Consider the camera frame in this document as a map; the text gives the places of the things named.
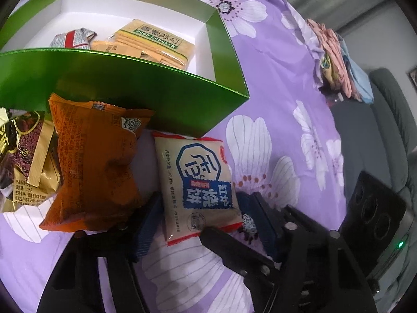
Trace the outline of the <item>white red-bean cake packet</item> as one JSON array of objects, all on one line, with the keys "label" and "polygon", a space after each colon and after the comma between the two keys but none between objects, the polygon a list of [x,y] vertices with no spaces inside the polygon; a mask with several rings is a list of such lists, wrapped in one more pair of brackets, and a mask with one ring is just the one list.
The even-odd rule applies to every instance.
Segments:
[{"label": "white red-bean cake packet", "polygon": [[167,245],[197,237],[206,227],[232,232],[242,226],[223,142],[152,133],[165,209]]}]

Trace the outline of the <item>red silver snack packet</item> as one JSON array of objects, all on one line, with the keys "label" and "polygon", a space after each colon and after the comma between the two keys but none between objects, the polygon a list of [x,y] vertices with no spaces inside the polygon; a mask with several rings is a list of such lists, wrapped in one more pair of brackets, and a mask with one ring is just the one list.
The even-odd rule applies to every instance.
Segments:
[{"label": "red silver snack packet", "polygon": [[76,50],[89,50],[90,41],[97,36],[96,32],[87,28],[78,28],[67,33],[56,35],[50,47]]}]

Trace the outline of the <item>yellow soda cracker packet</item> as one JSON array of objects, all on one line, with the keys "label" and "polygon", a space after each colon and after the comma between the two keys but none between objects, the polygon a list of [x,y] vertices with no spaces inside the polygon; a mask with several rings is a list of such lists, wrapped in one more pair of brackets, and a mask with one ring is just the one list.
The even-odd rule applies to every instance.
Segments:
[{"label": "yellow soda cracker packet", "polygon": [[194,56],[192,43],[142,20],[134,19],[109,39],[145,52],[158,63],[186,70]]}]

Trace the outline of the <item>yellow-orange snack packet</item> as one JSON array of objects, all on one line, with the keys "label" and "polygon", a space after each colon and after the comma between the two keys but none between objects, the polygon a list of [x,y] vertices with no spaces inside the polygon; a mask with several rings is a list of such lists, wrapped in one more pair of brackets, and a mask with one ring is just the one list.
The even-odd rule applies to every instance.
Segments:
[{"label": "yellow-orange snack packet", "polygon": [[119,43],[111,43],[107,41],[93,41],[90,47],[92,50],[95,51],[124,55],[128,57],[134,57],[137,59],[154,60],[150,55],[146,54],[141,49],[137,49]]}]

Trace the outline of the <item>grey sofa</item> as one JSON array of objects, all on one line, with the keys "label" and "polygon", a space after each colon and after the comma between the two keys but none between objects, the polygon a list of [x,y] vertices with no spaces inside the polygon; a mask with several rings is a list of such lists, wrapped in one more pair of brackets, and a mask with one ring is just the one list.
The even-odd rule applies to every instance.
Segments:
[{"label": "grey sofa", "polygon": [[[372,71],[370,84],[372,104],[345,100],[331,108],[341,136],[346,211],[362,171],[376,176],[395,191],[409,185],[416,209],[416,122],[388,69]],[[390,312],[404,295],[399,300],[374,299],[377,310]]]}]

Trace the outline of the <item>dark orange snack packet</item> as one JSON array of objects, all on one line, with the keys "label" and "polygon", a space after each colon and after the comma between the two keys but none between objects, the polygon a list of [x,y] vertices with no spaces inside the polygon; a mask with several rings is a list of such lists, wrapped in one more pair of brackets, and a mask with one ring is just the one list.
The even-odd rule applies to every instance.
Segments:
[{"label": "dark orange snack packet", "polygon": [[74,102],[56,93],[49,105],[62,185],[40,228],[103,231],[144,205],[131,162],[154,111]]}]

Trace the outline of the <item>purple floral tablecloth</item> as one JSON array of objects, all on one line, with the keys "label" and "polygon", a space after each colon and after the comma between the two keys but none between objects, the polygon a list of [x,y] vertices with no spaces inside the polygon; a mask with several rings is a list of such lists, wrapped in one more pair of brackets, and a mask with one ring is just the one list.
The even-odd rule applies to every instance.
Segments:
[{"label": "purple floral tablecloth", "polygon": [[[30,0],[23,0],[22,5]],[[319,90],[320,49],[287,0],[199,0],[218,10],[235,48],[249,99],[206,134],[223,142],[235,193],[259,192],[274,207],[294,206],[324,227],[346,214],[340,136]],[[131,170],[141,198],[161,191],[150,122]],[[57,193],[39,206],[1,214],[1,280],[23,312],[35,312],[73,232],[40,228]],[[165,215],[149,252],[134,266],[150,312],[252,312],[241,275],[198,237],[171,246]]]}]

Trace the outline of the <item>gold brown candy packet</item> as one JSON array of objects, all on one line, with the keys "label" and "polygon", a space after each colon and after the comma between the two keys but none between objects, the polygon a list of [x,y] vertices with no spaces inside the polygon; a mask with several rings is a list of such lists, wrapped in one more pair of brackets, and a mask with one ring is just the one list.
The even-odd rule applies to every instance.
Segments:
[{"label": "gold brown candy packet", "polygon": [[62,183],[57,133],[43,111],[1,109],[1,211],[39,206]]}]

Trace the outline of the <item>pile of folded clothes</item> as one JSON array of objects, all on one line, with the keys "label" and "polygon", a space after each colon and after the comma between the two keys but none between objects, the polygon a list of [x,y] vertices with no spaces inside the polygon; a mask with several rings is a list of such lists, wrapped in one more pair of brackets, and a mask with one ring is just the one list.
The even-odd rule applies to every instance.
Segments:
[{"label": "pile of folded clothes", "polygon": [[325,24],[307,19],[307,24],[315,33],[324,56],[320,62],[322,76],[330,89],[343,93],[348,99],[372,104],[374,95],[366,72],[352,60],[346,42]]}]

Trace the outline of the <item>green cardboard box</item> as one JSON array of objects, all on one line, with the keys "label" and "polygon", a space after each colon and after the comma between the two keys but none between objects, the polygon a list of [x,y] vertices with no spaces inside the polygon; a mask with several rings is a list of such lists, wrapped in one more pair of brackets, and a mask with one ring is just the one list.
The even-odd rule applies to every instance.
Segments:
[{"label": "green cardboard box", "polygon": [[[186,70],[113,53],[52,48],[87,28],[108,38],[134,19],[195,46]],[[30,0],[1,28],[1,105],[44,110],[53,93],[79,102],[146,108],[152,129],[200,137],[249,99],[217,9],[199,0]]]}]

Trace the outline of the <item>framed wall picture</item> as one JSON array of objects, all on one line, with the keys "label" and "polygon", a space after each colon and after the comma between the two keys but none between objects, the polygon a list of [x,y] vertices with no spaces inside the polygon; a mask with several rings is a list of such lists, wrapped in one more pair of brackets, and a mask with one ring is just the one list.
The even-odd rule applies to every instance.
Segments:
[{"label": "framed wall picture", "polygon": [[414,88],[417,89],[417,68],[413,68],[410,72],[408,72],[408,77],[410,78]]}]

